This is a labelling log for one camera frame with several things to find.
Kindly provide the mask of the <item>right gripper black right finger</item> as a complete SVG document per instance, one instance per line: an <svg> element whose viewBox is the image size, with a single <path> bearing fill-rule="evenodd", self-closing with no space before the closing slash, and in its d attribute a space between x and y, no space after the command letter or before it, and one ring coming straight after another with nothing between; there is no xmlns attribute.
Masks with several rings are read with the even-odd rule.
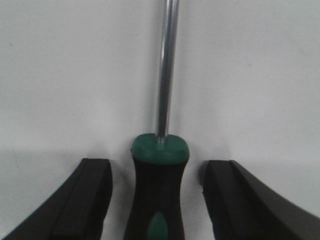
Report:
<svg viewBox="0 0 320 240"><path fill-rule="evenodd" d="M319 217L234 160L207 162L203 195L216 240L318 240Z"/></svg>

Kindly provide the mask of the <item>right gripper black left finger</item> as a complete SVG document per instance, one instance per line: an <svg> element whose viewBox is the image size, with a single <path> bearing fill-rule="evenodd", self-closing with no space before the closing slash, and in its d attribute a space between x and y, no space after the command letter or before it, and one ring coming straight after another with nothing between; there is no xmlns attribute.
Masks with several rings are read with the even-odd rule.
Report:
<svg viewBox="0 0 320 240"><path fill-rule="evenodd" d="M113 192L108 159L84 158L6 240L99 240Z"/></svg>

